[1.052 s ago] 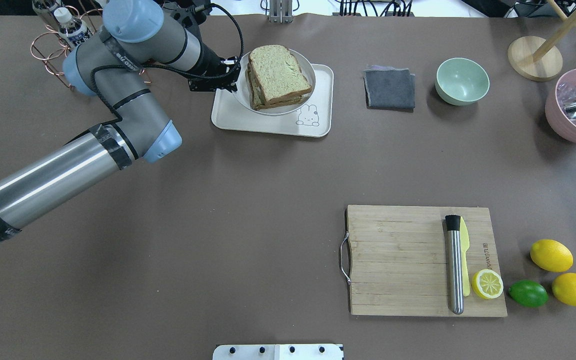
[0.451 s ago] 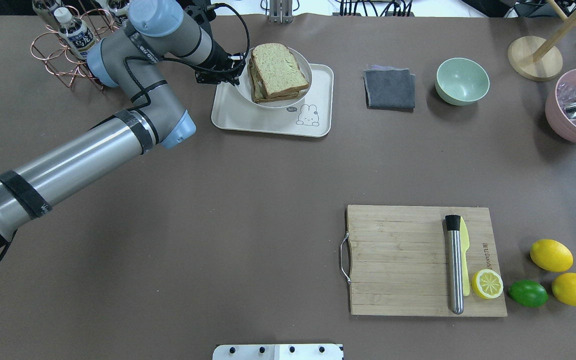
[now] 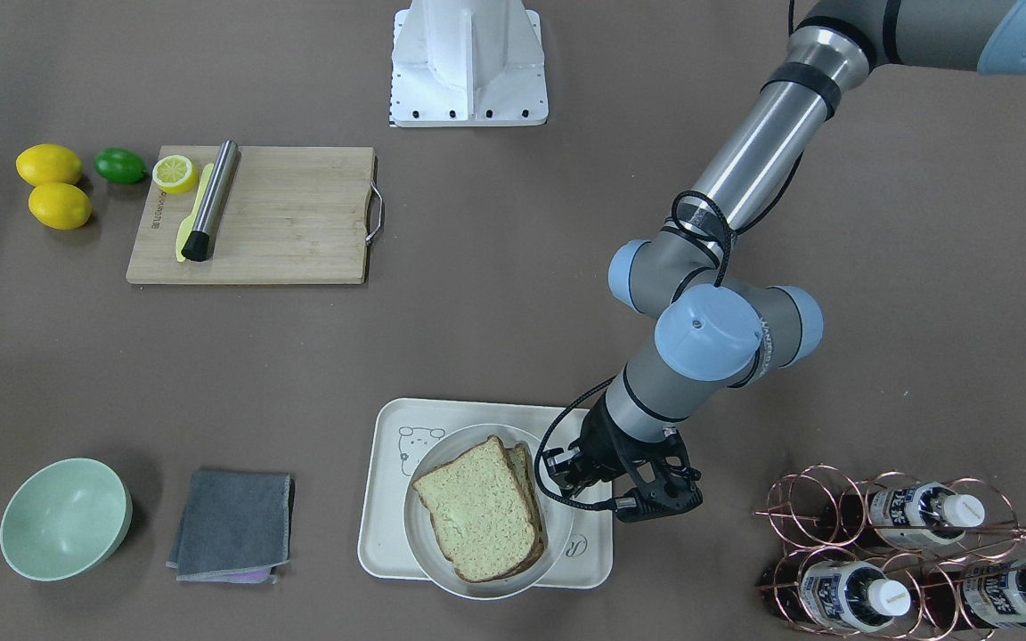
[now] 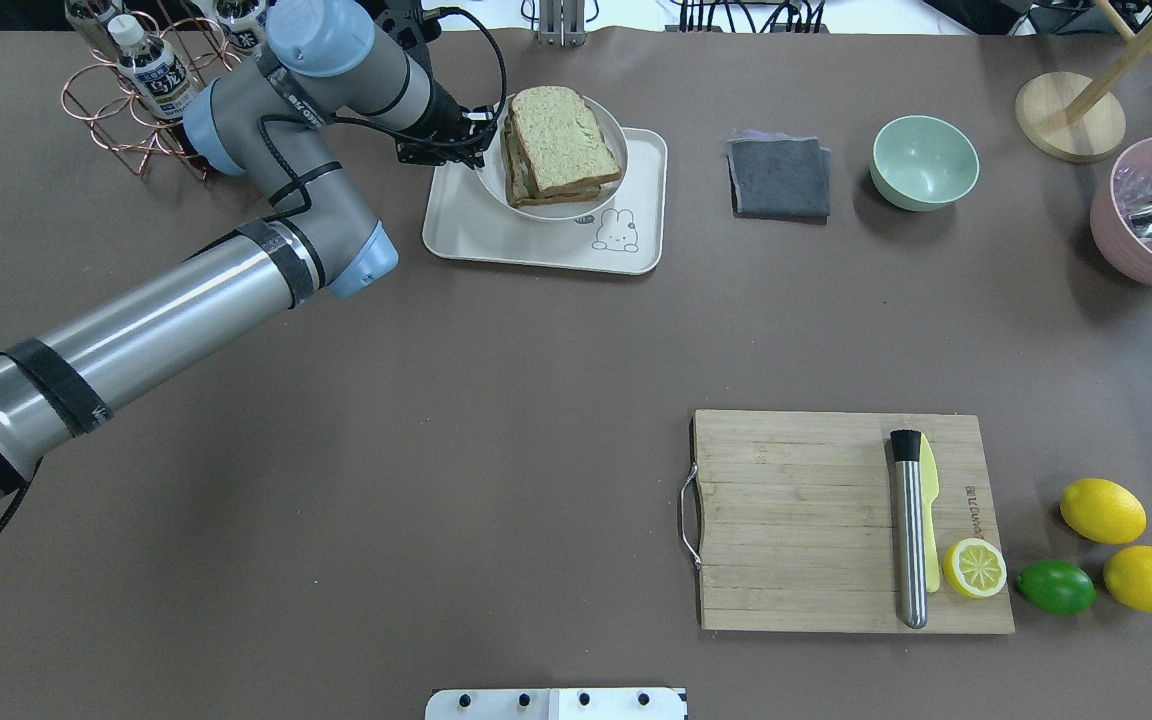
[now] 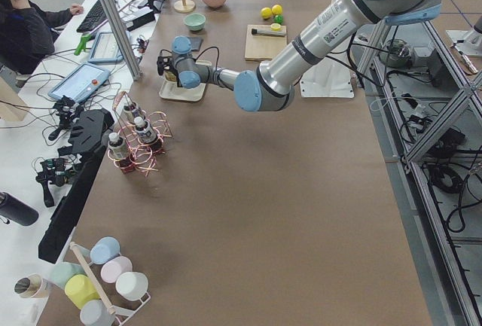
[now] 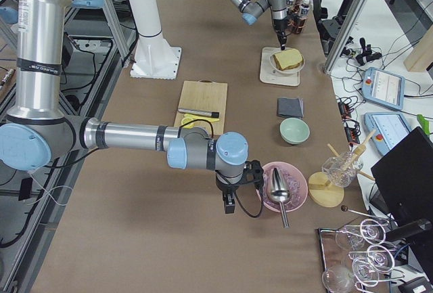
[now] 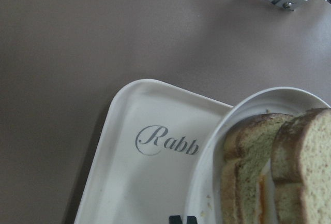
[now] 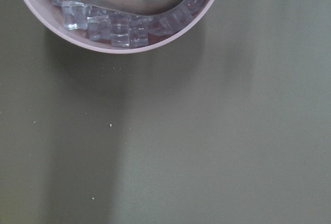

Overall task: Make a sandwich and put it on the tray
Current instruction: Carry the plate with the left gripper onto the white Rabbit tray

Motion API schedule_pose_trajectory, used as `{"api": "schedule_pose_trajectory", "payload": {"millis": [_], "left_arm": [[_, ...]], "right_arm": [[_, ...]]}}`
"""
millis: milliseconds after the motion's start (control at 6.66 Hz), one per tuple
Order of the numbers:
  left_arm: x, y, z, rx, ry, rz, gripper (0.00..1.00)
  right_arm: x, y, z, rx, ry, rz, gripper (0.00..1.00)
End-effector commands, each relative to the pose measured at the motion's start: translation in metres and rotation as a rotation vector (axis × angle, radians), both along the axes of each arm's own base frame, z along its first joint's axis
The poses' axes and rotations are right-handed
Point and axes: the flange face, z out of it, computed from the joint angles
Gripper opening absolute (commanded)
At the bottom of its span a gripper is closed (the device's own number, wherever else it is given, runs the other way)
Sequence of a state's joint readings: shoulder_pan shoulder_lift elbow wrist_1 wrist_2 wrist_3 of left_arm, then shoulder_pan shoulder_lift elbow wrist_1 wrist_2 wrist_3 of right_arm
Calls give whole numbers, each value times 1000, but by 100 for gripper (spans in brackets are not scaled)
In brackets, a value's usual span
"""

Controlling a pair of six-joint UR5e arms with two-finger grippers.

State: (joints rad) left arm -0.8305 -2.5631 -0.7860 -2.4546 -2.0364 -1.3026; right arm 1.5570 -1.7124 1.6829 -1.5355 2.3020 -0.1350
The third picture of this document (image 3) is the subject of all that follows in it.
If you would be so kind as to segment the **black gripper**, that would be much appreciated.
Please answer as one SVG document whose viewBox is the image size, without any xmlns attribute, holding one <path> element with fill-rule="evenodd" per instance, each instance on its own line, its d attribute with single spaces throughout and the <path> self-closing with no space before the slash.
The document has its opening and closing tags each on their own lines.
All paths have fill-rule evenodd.
<svg viewBox="0 0 1026 641">
<path fill-rule="evenodd" d="M 625 433 L 611 418 L 607 395 L 602 394 L 583 418 L 577 445 L 547 448 L 542 451 L 542 460 L 559 496 L 577 499 L 595 484 L 624 475 L 636 486 L 652 482 L 652 475 L 643 477 L 639 468 L 650 463 L 655 446 L 656 442 L 639 441 Z"/>
</svg>

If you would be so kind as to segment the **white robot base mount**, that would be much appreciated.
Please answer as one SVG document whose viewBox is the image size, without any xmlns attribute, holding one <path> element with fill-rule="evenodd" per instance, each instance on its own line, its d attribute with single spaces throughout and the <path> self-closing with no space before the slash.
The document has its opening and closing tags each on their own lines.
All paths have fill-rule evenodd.
<svg viewBox="0 0 1026 641">
<path fill-rule="evenodd" d="M 540 126 L 549 118 L 541 16 L 521 1 L 412 1 L 395 13 L 391 61 L 391 126 Z"/>
</svg>

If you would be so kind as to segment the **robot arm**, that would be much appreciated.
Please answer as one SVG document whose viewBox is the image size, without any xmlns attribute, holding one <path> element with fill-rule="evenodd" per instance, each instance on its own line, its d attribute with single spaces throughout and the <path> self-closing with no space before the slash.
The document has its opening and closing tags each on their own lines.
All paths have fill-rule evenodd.
<svg viewBox="0 0 1026 641">
<path fill-rule="evenodd" d="M 824 333 L 803 289 L 733 279 L 738 236 L 777 205 L 843 94 L 886 64 L 1026 76 L 1026 1 L 819 1 L 793 25 L 786 59 L 658 234 L 615 252 L 611 295 L 650 316 L 653 336 L 590 390 L 569 446 L 539 446 L 547 498 L 625 523 L 699 506 L 681 423 L 717 391 L 802 360 Z"/>
</svg>

